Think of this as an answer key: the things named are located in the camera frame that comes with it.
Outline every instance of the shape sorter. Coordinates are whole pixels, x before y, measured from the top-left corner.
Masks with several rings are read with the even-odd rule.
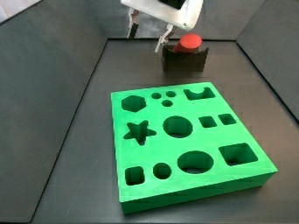
[[[125,214],[261,186],[276,173],[211,83],[115,92],[111,98]]]

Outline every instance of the cutout hole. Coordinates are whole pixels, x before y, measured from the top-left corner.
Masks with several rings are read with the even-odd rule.
[[[171,137],[183,138],[192,133],[192,123],[181,116],[171,116],[163,122],[163,130]]]
[[[137,95],[129,95],[121,101],[121,108],[123,110],[137,112],[145,107],[145,98]]]
[[[161,96],[160,94],[157,94],[157,93],[153,93],[153,94],[152,94],[152,98],[156,99],[156,100],[159,100],[161,97],[163,97],[163,96]]]
[[[128,123],[127,127],[129,131],[124,135],[124,139],[135,139],[139,145],[145,145],[145,138],[155,136],[156,132],[148,129],[148,121],[143,121],[139,124]]]
[[[213,121],[213,119],[212,119],[211,116],[203,116],[203,117],[200,117],[200,125],[205,129],[217,126],[217,124],[215,123],[215,121]]]
[[[243,165],[257,161],[257,156],[247,143],[219,147],[219,152],[229,166]]]
[[[180,155],[177,165],[184,172],[199,174],[211,169],[213,160],[209,154],[203,151],[193,150]]]
[[[169,108],[169,107],[173,105],[173,103],[172,103],[171,101],[163,101],[163,105],[164,105],[167,108]]]
[[[212,91],[208,87],[205,87],[203,89],[201,93],[199,93],[199,94],[193,93],[189,89],[184,89],[183,92],[189,101],[209,99],[209,98],[215,97],[215,94],[212,93]]]
[[[224,125],[231,125],[236,123],[236,120],[231,114],[219,115],[219,119]]]
[[[171,177],[171,174],[172,174],[172,169],[168,164],[160,163],[155,165],[153,175],[159,179],[168,179]]]
[[[125,169],[125,183],[128,186],[140,185],[145,182],[145,174],[141,166]]]
[[[176,96],[176,93],[175,93],[173,91],[168,91],[168,92],[165,93],[165,95],[167,95],[168,97],[175,97],[175,96]]]

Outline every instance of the square hole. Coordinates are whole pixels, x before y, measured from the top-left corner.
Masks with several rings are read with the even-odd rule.
[[[145,174],[141,166],[125,169],[125,183],[129,186],[140,185],[145,182]]]
[[[213,119],[212,119],[211,116],[203,116],[203,117],[200,117],[200,125],[205,129],[217,126],[217,124],[215,123],[215,121],[213,121]]]
[[[224,125],[236,123],[236,120],[231,114],[219,115],[219,119]]]
[[[243,165],[257,161],[257,156],[247,143],[219,147],[219,152],[229,166]]]

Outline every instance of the gray table surface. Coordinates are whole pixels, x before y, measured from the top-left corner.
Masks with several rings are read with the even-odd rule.
[[[235,42],[205,42],[203,73],[163,73],[155,41],[108,41],[79,107],[33,223],[299,222],[299,129]],[[265,185],[123,215],[111,116],[111,92],[211,81],[279,173]]]

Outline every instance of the small circular hole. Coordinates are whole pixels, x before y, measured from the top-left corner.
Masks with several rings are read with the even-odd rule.
[[[171,116],[163,122],[163,130],[171,137],[183,138],[192,133],[192,123],[181,116]]]
[[[153,94],[152,94],[152,98],[157,100],[157,99],[160,99],[160,98],[161,98],[161,95],[160,95],[160,94],[157,94],[157,93],[153,93]]]
[[[176,93],[175,93],[173,91],[168,91],[168,92],[165,93],[165,95],[167,95],[168,97],[175,97],[175,96],[176,96]]]
[[[153,175],[159,179],[168,179],[171,177],[171,174],[172,174],[172,169],[168,164],[160,163],[155,165]]]
[[[209,154],[193,150],[180,155],[177,165],[184,172],[188,172],[189,174],[200,174],[211,169],[213,160]]]
[[[171,101],[163,101],[163,105],[164,105],[167,108],[169,108],[169,107],[173,105],[173,103],[172,103]]]

